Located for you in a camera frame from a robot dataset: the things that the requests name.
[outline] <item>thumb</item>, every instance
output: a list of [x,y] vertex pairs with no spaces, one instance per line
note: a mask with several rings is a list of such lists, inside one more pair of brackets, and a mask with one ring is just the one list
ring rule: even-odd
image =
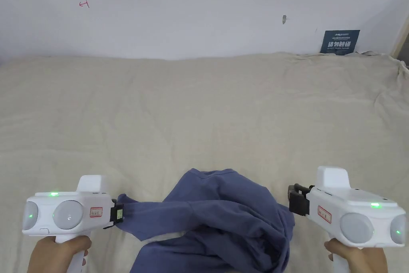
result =
[[351,253],[351,250],[354,249],[354,248],[344,245],[343,243],[339,242],[337,239],[331,239],[328,242],[325,242],[324,246],[328,252],[337,254],[345,259],[348,258],[348,256]]
[[81,251],[88,250],[91,247],[91,240],[87,236],[79,236],[62,244],[65,244],[71,251],[72,255],[74,255]]

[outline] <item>hand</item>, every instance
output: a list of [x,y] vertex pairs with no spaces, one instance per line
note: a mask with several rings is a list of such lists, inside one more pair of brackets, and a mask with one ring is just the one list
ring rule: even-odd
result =
[[331,252],[328,258],[333,261],[334,254],[348,261],[351,273],[388,273],[388,264],[383,249],[364,248],[362,250],[346,246],[337,239],[324,243]]
[[55,243],[55,237],[39,240],[31,254],[27,273],[67,273],[72,257],[91,247],[91,240],[86,236],[73,238],[64,243]]

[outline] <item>beige fabric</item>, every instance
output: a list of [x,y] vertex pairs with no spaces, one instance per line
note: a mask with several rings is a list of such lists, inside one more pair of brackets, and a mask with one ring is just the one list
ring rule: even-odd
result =
[[[25,272],[25,200],[106,174],[110,193],[160,201],[181,175],[233,168],[287,204],[320,165],[409,210],[409,73],[388,56],[251,55],[167,62],[34,58],[0,67],[0,262]],[[330,272],[325,233],[296,217],[287,272]],[[141,243],[92,234],[91,273],[129,272]],[[390,272],[409,272],[388,249]]]

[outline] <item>wooden frame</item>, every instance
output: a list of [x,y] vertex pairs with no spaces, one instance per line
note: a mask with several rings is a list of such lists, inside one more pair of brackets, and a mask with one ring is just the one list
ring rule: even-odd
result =
[[397,42],[391,52],[391,56],[393,58],[397,58],[399,56],[400,51],[402,50],[403,45],[405,44],[406,39],[409,35],[409,16],[403,25],[402,31],[399,34]]

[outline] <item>gray circular sensor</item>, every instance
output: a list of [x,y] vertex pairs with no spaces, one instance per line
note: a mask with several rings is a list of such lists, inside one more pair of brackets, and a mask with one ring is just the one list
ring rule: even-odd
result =
[[341,218],[341,231],[352,243],[368,242],[373,236],[371,220],[360,213],[347,213]]
[[79,202],[64,201],[55,208],[53,220],[58,228],[72,229],[81,222],[82,216],[83,208]]
[[24,208],[23,216],[23,230],[27,231],[28,229],[33,228],[36,224],[38,218],[38,207],[36,203],[27,202]]
[[391,238],[396,244],[406,242],[406,215],[399,215],[392,220]]

